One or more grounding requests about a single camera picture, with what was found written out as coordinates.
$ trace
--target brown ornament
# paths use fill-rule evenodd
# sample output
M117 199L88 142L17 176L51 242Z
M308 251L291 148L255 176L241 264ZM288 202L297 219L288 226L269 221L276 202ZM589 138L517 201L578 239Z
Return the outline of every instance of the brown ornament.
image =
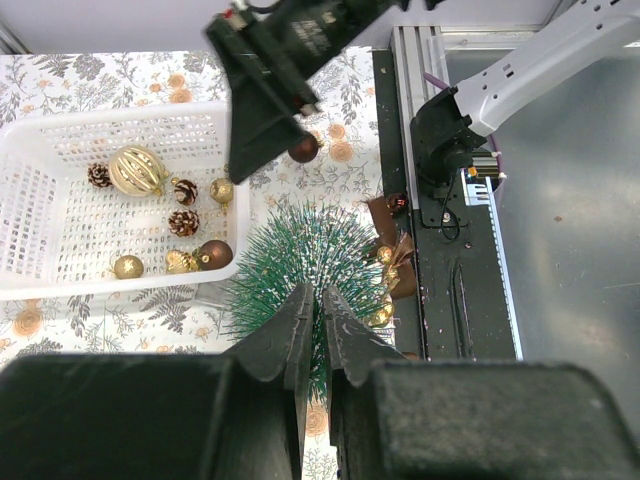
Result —
M94 187L104 188L113 185L109 178L109 165L106 163L92 163L87 168L89 183Z
M409 208L409 198L404 193L392 193L387 197L387 206L391 213L404 212Z
M210 240L194 252L194 257L201 270L218 270L231 263L233 251L222 240Z
M198 231L200 217L191 210L177 210L169 217L169 231L179 237L189 237Z
M142 260L134 255L125 255L116 260L113 265L113 273L120 280L128 278L140 278L144 273L144 265Z
M173 196L176 202L188 207L193 205L198 198L198 187L191 180L180 180L179 178L172 178L173 184Z
M209 195L223 208L227 208L229 202L233 200L233 183L228 178L218 178L211 184Z
M288 152L289 156L296 162L309 163L311 160L316 158L318 150L320 150L318 140L307 132L305 134L305 138L302 139L298 145L291 147Z

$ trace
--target white tablecloth with leaf pattern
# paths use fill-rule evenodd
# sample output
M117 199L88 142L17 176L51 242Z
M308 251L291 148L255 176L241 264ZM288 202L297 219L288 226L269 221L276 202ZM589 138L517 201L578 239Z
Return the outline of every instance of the white tablecloth with leaf pattern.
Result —
M381 191L371 53L350 48L311 85L322 113L302 121L323 139L318 158L299 165L288 155L251 178L252 221L278 204L338 204L366 215L362 200ZM228 99L208 52L0 57L0 124L64 112ZM227 318L193 300L195 286L0 303L0 365L51 352L215 353L225 350ZM336 477L328 421L321 405L307 418L305 478Z

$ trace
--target gold ornament ball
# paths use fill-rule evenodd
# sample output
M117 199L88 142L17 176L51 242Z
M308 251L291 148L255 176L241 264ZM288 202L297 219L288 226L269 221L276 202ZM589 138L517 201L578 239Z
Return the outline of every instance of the gold ornament ball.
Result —
M226 205L233 200L233 183L228 178L218 178L211 184L209 194L216 202Z
M384 307L374 313L367 321L367 325L371 328L385 328L393 318L389 315Z
M389 265L393 258L393 250L390 247L380 247L378 249L378 261L384 265Z
M198 265L195 258L186 252L180 250L171 250L165 258L167 273L179 274L198 271Z
M163 195L169 177L160 158L146 147L130 145L114 153L109 160L109 178L122 193L132 197Z
M382 307L382 310L384 310L384 313L386 313L390 317L393 317L393 314L396 312L396 307L393 306L393 303L387 303L384 307Z
M399 280L398 269L396 267L388 267L384 273L387 283L393 283Z
M142 260L134 255L125 255L116 260L113 265L113 273L120 280L128 278L140 278L144 273L144 265Z

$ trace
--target christmas ornament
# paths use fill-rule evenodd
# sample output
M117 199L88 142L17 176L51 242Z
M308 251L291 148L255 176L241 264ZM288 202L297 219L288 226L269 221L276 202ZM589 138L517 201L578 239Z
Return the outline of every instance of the christmas ornament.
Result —
M335 285L358 318L383 306L382 265L368 258L375 232L343 209L311 205L281 206L258 228L238 260L229 287L232 316L228 333L241 339L269 320L300 283L314 286L313 353L310 396L326 397L324 317L320 308L327 285Z
M192 210L177 210L169 216L169 231L179 237L190 237L199 226L200 217Z
M387 207L391 213L404 212L409 208L409 198L404 193L392 193L387 197Z
M167 266L167 273L189 273L197 272L198 264L195 258L189 253L181 252L180 250L171 250L165 257L165 263Z
M92 163L87 169L89 183L94 187L104 188L113 185L109 178L109 165L106 163Z
M384 305L380 310L365 319L365 325L370 328L385 328L387 325L389 325L391 320L393 320L393 314L395 313L396 309L393 306L391 296L386 295L383 302Z
M291 147L288 153L298 163L309 163L316 158L318 150L320 150L318 139L307 132L304 139L295 147Z
M233 200L233 183L228 178L218 178L211 184L209 194L226 210L229 202Z
M198 198L198 187L191 180L180 180L179 178L172 178L173 184L173 196L176 202L188 207L193 205Z
M121 148L109 160L109 177L115 187L132 197L164 194L169 172L158 156L139 145Z
M210 240L194 252L201 270L218 270L233 260L231 247L222 240Z
M378 249L378 261L384 265L390 265L393 259L393 250L391 247L380 247Z
M384 265L383 283L387 285L394 299L415 294L416 273L411 264L415 250L413 239L406 232L398 239L398 231L387 199L378 197L369 200L367 206L379 235L374 252Z
M365 320L365 325L369 328L386 328L391 322L393 318L392 315L389 315L384 309L378 310L376 313L371 315L371 317Z
M144 265L142 260L134 255L125 255L116 260L113 265L113 273L120 280L128 278L140 278L144 273Z

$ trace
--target gold bell ornament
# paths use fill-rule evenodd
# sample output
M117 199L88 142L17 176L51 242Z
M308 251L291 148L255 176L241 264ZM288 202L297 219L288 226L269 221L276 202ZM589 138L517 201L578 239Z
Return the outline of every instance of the gold bell ornament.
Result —
M109 178L122 193L132 197L163 195L164 180L169 172L160 158L146 147L130 145L113 154L109 160Z
M167 265L167 273L189 273L197 272L198 264L193 256L180 250L171 250L165 258Z
M228 178L218 178L211 184L209 195L226 211L229 202L233 200L233 183Z

